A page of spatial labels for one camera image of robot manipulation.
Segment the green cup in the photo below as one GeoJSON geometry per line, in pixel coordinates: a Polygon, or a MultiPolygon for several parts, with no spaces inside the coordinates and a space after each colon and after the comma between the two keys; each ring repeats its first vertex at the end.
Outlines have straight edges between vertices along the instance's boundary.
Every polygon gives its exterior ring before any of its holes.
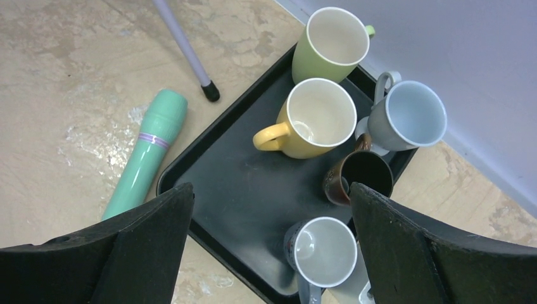
{"type": "Polygon", "coordinates": [[[353,13],[324,7],[308,19],[293,54],[293,82],[311,78],[342,82],[356,69],[370,49],[376,30],[353,13]]]}

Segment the blue patterned mug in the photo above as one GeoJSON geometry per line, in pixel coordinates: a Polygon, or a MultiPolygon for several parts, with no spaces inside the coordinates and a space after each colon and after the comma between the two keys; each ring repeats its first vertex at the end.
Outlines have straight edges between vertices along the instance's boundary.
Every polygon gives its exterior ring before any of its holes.
{"type": "Polygon", "coordinates": [[[316,217],[291,226],[283,250],[297,273],[301,303],[320,303],[322,290],[339,286],[357,264],[357,242],[351,230],[333,217],[316,217]]]}

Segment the white mug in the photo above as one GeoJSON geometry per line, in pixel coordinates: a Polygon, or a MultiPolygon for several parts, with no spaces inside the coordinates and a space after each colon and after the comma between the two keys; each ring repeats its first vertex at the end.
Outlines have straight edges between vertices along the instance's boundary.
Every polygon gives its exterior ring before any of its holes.
{"type": "Polygon", "coordinates": [[[434,146],[442,140],[447,122],[445,106],[430,87],[388,71],[377,80],[374,104],[369,116],[357,123],[355,139],[368,134],[369,149],[384,156],[434,146]]]}

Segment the yellow mug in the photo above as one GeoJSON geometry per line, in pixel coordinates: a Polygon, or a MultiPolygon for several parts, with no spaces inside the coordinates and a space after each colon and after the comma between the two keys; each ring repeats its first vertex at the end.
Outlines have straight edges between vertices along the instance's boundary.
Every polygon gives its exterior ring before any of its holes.
{"type": "Polygon", "coordinates": [[[276,123],[253,136],[253,145],[290,158],[314,158],[345,143],[357,122],[354,101],[341,85],[323,78],[306,79],[292,88],[276,123]]]}

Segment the brown mug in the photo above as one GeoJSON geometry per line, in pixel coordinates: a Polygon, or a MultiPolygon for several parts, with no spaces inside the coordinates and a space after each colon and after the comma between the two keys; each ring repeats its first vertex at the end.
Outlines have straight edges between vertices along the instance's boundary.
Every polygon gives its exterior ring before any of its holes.
{"type": "Polygon", "coordinates": [[[357,182],[390,197],[393,192],[393,173],[381,156],[371,151],[370,134],[361,134],[355,149],[333,165],[325,174],[322,187],[327,199],[336,205],[350,204],[350,186],[357,182]]]}

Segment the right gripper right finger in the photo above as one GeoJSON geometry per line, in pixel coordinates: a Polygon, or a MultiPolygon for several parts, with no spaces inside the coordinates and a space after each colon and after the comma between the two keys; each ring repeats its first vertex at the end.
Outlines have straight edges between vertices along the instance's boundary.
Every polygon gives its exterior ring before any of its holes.
{"type": "Polygon", "coordinates": [[[456,228],[363,184],[350,191],[376,303],[536,302],[536,248],[456,228]]]}

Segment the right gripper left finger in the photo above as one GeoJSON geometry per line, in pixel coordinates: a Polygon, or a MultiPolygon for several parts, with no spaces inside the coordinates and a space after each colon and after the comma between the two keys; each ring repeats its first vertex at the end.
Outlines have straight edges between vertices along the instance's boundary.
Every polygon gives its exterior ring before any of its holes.
{"type": "Polygon", "coordinates": [[[1,249],[2,303],[170,303],[194,207],[183,183],[44,244],[1,249]]]}

